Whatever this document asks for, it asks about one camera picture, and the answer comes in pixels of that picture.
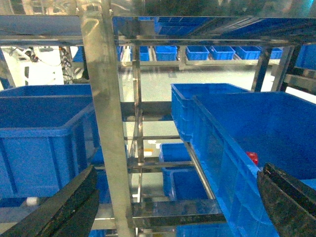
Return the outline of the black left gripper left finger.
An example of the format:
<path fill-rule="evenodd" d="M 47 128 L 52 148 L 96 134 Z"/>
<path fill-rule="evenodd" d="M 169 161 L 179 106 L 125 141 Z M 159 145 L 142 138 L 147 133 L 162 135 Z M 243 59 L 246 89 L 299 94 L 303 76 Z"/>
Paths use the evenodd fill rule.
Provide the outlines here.
<path fill-rule="evenodd" d="M 90 165 L 2 237 L 87 237 L 99 207 L 97 171 Z"/>

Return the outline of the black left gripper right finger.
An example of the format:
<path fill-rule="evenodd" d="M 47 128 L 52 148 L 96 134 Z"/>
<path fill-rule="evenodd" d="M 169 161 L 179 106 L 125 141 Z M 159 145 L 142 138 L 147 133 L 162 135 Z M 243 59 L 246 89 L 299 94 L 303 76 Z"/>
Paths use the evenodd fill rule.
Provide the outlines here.
<path fill-rule="evenodd" d="M 257 172 L 265 211 L 280 237 L 316 235 L 316 190 L 272 163 Z"/>

